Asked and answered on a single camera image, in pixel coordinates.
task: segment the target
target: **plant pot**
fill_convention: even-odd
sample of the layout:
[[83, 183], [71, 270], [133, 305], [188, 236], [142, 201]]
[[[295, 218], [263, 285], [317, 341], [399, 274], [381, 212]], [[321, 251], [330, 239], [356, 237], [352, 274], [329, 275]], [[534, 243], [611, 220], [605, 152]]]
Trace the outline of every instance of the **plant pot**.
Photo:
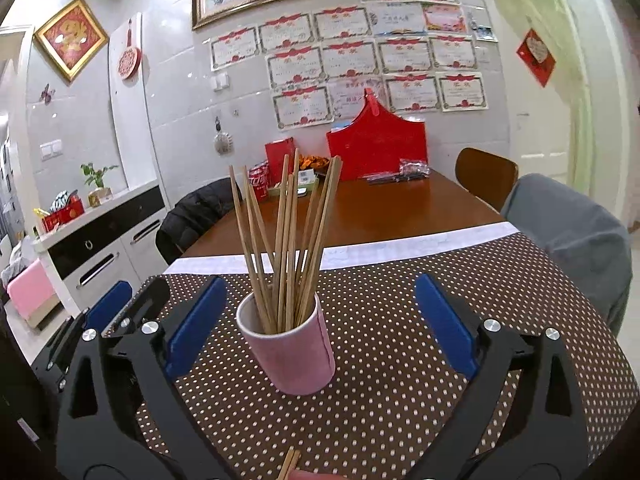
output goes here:
[[112, 195], [110, 187], [98, 187], [89, 193], [89, 205], [98, 207], [102, 202], [110, 199]]
[[317, 294], [315, 299], [311, 316], [281, 334], [261, 333], [253, 293], [241, 301], [236, 311], [236, 323], [255, 359], [274, 386], [285, 394], [314, 394], [334, 376], [334, 352]]

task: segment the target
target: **cabinet handle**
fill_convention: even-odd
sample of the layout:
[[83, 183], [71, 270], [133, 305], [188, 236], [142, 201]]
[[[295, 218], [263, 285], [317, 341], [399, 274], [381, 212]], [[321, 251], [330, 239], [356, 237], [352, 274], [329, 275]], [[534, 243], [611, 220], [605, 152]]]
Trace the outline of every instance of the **cabinet handle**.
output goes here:
[[142, 238], [144, 238], [148, 234], [151, 234], [156, 227], [160, 227], [160, 221], [159, 220], [154, 220], [153, 222], [151, 222], [151, 224], [149, 224], [144, 229], [142, 229], [142, 231], [137, 232], [133, 236], [133, 240], [130, 241], [129, 243], [131, 245], [137, 244], [140, 240], [142, 240]]
[[116, 253], [116, 255], [114, 256], [113, 253], [110, 254], [109, 256], [107, 256], [107, 260], [97, 269], [94, 270], [94, 272], [91, 273], [91, 275], [89, 275], [85, 280], [80, 280], [80, 282], [78, 282], [78, 284], [76, 285], [76, 289], [81, 289], [83, 288], [87, 283], [89, 283], [92, 279], [94, 279], [98, 274], [100, 274], [104, 269], [106, 269], [107, 267], [109, 267], [114, 261], [116, 261], [118, 258], [120, 257], [120, 253]]

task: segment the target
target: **polka dot tablecloth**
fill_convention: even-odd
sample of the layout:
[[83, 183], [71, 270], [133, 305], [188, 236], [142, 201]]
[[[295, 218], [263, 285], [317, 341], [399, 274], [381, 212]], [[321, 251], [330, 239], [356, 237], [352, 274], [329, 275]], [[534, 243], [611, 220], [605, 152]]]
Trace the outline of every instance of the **polka dot tablecloth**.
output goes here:
[[[176, 382], [200, 428], [239, 477], [275, 479], [289, 446], [301, 468], [352, 480], [402, 479], [427, 450], [466, 379], [447, 365], [415, 307], [428, 270], [483, 318], [525, 334], [562, 334], [582, 391], [592, 462], [638, 400], [620, 347], [585, 297], [523, 234], [448, 253], [321, 273], [318, 293], [334, 350], [331, 383], [312, 396], [281, 394], [236, 328], [248, 277], [224, 276], [228, 307], [191, 374]], [[206, 276], [166, 276], [172, 305]], [[519, 374], [510, 373], [476, 453], [495, 446]], [[139, 424], [152, 449], [168, 452], [143, 404]]]

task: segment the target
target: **drawer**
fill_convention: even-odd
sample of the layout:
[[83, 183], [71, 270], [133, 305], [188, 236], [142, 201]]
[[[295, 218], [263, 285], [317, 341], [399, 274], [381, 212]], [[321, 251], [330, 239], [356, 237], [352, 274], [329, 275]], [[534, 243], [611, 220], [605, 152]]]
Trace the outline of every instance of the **drawer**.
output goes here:
[[49, 254], [63, 280], [90, 258], [154, 213], [164, 210], [158, 186], [127, 200], [60, 240]]
[[64, 283], [78, 308], [83, 310], [93, 307], [118, 280], [129, 282], [134, 292], [140, 288], [140, 279], [119, 239], [94, 254], [69, 274]]
[[127, 231], [121, 238], [124, 250], [143, 283], [149, 276], [162, 274], [167, 268], [156, 247], [156, 233], [165, 216], [166, 209], [162, 209]]

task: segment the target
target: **coca-cola can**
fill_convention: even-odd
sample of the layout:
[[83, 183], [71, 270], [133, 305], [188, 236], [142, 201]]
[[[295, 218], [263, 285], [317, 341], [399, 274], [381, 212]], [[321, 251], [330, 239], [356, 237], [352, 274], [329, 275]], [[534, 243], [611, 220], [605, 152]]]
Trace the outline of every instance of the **coca-cola can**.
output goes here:
[[249, 182], [254, 188], [255, 197], [264, 200], [269, 195], [269, 164], [265, 160], [249, 170]]

